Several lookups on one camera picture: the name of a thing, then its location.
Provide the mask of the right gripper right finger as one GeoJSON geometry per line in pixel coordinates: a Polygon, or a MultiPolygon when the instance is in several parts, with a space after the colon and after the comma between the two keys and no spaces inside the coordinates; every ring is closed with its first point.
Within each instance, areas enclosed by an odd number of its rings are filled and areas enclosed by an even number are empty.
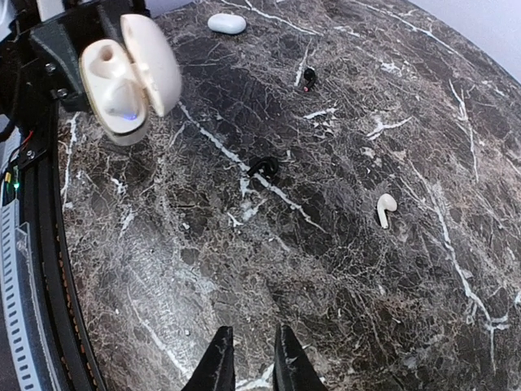
{"type": "Polygon", "coordinates": [[[274,342],[274,390],[327,391],[295,333],[279,325],[274,342]]]}

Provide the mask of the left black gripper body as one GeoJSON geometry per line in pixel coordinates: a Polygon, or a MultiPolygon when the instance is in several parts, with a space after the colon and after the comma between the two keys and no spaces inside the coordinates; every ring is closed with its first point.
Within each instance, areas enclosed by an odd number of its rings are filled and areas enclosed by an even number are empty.
{"type": "Polygon", "coordinates": [[[144,1],[3,1],[1,40],[1,112],[14,118],[39,118],[53,104],[43,63],[31,47],[29,34],[42,24],[62,24],[80,57],[101,39],[122,42],[120,17],[148,15],[144,1]]]}

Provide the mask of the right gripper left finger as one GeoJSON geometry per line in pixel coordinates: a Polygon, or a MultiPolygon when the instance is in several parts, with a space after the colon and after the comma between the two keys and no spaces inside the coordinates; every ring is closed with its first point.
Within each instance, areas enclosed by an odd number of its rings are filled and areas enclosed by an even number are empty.
{"type": "Polygon", "coordinates": [[[182,391],[235,391],[234,336],[221,326],[182,391]]]}

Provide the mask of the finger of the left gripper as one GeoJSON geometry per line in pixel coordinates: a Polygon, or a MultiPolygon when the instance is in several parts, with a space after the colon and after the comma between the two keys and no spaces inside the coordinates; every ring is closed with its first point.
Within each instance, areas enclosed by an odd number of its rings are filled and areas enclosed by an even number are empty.
{"type": "Polygon", "coordinates": [[[42,24],[29,34],[31,47],[43,63],[50,96],[67,112],[88,112],[90,104],[82,83],[77,50],[62,24],[42,24]]]}

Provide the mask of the small white charging case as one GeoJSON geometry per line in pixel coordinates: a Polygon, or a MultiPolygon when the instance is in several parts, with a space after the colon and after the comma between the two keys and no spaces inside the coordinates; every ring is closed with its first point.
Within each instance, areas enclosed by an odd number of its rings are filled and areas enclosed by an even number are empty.
{"type": "Polygon", "coordinates": [[[182,74],[166,36],[151,18],[120,17],[123,44],[102,39],[81,53],[80,73],[90,106],[117,145],[141,141],[150,110],[166,116],[182,93],[182,74]]]}

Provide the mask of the white oval charging case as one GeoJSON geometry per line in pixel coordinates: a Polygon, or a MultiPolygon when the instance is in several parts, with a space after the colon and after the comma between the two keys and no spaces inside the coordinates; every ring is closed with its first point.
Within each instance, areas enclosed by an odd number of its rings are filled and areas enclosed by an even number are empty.
{"type": "Polygon", "coordinates": [[[247,22],[240,15],[218,13],[208,19],[207,25],[213,32],[237,35],[246,29],[247,22]]]}

